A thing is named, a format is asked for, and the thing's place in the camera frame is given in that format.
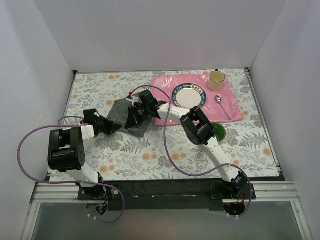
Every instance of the green bowl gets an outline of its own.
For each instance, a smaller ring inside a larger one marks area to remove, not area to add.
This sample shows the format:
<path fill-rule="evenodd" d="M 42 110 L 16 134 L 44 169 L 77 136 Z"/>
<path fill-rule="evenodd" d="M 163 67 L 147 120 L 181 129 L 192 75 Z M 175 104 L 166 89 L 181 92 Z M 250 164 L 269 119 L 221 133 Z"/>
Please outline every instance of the green bowl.
<path fill-rule="evenodd" d="M 214 134 L 216 135 L 216 139 L 218 142 L 222 141 L 226 137 L 226 130 L 224 126 L 219 123 L 212 122 Z"/>

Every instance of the gray floor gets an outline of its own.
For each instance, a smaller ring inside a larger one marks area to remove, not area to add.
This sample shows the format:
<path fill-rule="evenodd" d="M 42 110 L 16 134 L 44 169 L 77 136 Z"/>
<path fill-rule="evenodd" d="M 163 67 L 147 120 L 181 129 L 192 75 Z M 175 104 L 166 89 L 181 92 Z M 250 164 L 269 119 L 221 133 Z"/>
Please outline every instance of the gray floor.
<path fill-rule="evenodd" d="M 118 212 L 106 212 L 108 219 Z M 254 202 L 238 221 L 207 210 L 127 210 L 107 224 L 88 218 L 82 203 L 43 203 L 33 240 L 300 240 L 290 202 Z"/>

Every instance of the beige mug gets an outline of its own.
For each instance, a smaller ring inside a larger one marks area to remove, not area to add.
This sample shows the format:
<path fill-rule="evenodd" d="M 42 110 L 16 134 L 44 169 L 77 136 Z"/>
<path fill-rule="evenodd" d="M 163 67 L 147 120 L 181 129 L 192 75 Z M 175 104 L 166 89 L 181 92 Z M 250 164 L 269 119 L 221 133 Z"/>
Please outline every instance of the beige mug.
<path fill-rule="evenodd" d="M 225 84 L 226 75 L 218 69 L 212 71 L 208 80 L 208 88 L 212 91 L 219 91 Z"/>

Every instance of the tabletop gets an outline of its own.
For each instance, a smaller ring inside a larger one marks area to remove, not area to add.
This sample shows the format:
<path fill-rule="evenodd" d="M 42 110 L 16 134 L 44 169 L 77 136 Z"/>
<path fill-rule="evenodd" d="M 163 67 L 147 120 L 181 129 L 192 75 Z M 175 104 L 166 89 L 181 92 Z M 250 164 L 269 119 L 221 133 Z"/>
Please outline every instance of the tabletop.
<path fill-rule="evenodd" d="M 209 74 L 212 70 L 141 71 L 115 73 L 78 73 L 75 76 L 67 116 L 82 116 L 83 110 L 97 109 L 107 116 L 115 100 L 141 85 L 148 85 L 154 76 L 180 74 Z M 228 156 L 228 163 L 241 167 L 249 177 L 279 176 L 266 131 L 254 95 L 243 69 L 221 69 L 229 79 L 243 120 L 222 123 L 226 137 L 220 142 Z M 66 123 L 75 123 L 74 119 Z M 178 172 L 170 163 L 163 138 L 164 128 L 152 120 L 144 137 L 123 132 L 110 136 L 100 134 L 84 142 L 85 158 L 89 166 L 100 172 L 105 181 L 164 180 L 195 178 Z M 176 165 L 190 174 L 204 173 L 214 164 L 208 156 L 193 145 L 181 125 L 167 127 L 167 145 Z M 218 171 L 199 178 L 220 178 Z M 51 172 L 50 181 L 72 180 L 57 171 Z"/>

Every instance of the pink cloth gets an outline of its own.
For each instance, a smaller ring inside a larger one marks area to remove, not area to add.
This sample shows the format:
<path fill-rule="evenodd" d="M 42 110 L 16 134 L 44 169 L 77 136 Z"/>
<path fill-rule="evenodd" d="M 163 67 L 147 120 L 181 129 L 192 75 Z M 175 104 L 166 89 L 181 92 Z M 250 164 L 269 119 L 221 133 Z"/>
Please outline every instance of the pink cloth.
<path fill-rule="evenodd" d="M 151 82 L 152 86 L 156 86 L 167 93 L 172 101 L 172 92 L 180 84 L 196 84 L 200 86 L 206 94 L 206 102 L 201 110 L 204 112 L 206 117 L 212 123 L 230 123 L 236 122 L 243 119 L 243 116 L 239 110 L 237 99 L 230 89 L 228 78 L 225 78 L 224 86 L 220 91 L 211 91 L 207 86 L 209 80 L 208 74 L 182 74 L 182 75 L 168 75 L 168 76 L 155 76 Z M 159 100 L 169 102 L 168 98 L 159 90 L 151 88 L 153 96 Z M 230 116 L 231 120 L 228 120 L 223 109 L 215 101 L 215 96 L 219 95 L 222 99 L 222 105 L 225 111 Z M 163 126 L 165 120 L 155 119 L 156 126 Z M 169 122 L 168 126 L 179 125 L 180 123 Z"/>

